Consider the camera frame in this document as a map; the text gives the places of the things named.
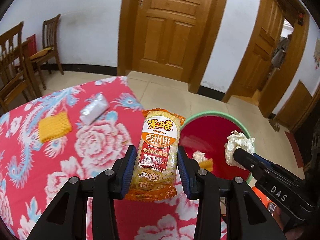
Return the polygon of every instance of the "metal screw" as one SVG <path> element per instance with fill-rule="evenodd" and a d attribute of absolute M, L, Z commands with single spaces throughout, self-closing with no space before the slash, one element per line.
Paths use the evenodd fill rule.
<path fill-rule="evenodd" d="M 243 179 L 241 177 L 235 177 L 235 182 L 241 184 Z"/>
<path fill-rule="evenodd" d="M 202 176 L 204 176 L 204 175 L 207 175 L 207 170 L 205 170 L 205 169 L 199 169 L 199 171 L 198 171 L 198 174 L 199 175 L 202 175 Z"/>
<path fill-rule="evenodd" d="M 107 176 L 111 176 L 112 174 L 114 174 L 115 172 L 113 171 L 113 169 L 108 169 L 104 172 L 104 174 L 106 174 Z"/>
<path fill-rule="evenodd" d="M 71 184 L 75 184 L 77 181 L 78 181 L 78 178 L 77 178 L 77 177 L 72 177 L 72 178 L 69 180 L 69 182 L 70 182 Z"/>

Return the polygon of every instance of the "tablecloth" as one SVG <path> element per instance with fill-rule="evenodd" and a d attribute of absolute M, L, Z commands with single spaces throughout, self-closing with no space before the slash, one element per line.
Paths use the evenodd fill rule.
<path fill-rule="evenodd" d="M 79 120 L 80 110 L 102 93 L 110 108 L 92 125 Z M 0 216 L 20 240 L 28 237 L 42 212 L 72 176 L 88 179 L 122 158 L 140 141 L 142 106 L 126 77 L 113 77 L 54 92 L 0 117 Z M 42 144 L 40 119 L 66 111 L 67 135 Z M 189 201 L 179 175 L 178 194 L 159 202 L 115 201 L 121 240 L 193 239 L 199 201 Z M 92 200 L 87 207 L 87 239 L 92 239 Z M 221 222 L 221 238 L 226 224 Z"/>

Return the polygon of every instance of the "crumpled white tissue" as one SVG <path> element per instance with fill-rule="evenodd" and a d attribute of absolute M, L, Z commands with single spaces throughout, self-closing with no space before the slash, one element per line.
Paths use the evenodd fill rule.
<path fill-rule="evenodd" d="M 198 163 L 207 161 L 208 159 L 204 157 L 205 153 L 202 153 L 200 151 L 196 151 L 193 153 L 192 158 L 196 160 Z"/>
<path fill-rule="evenodd" d="M 237 131 L 232 131 L 233 134 L 228 136 L 228 143 L 224 145 L 225 147 L 225 157 L 226 162 L 230 166 L 236 166 L 243 170 L 246 170 L 242 165 L 237 163 L 233 158 L 233 153 L 236 149 L 244 149 L 251 155 L 254 154 L 253 142 L 255 138 L 248 139 L 243 133 L 239 133 Z"/>

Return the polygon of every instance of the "silver package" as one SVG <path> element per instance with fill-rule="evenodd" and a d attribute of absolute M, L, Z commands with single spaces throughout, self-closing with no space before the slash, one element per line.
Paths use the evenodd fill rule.
<path fill-rule="evenodd" d="M 102 94 L 99 94 L 90 104 L 80 111 L 80 120 L 83 124 L 90 125 L 108 108 L 109 103 Z"/>

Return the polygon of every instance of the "rice cracker package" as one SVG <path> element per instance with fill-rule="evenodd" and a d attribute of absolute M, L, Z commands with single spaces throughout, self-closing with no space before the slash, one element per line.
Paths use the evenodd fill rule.
<path fill-rule="evenodd" d="M 143 111 L 138 155 L 129 192 L 130 200 L 154 201 L 175 196 L 180 127 L 185 118 L 155 108 Z"/>

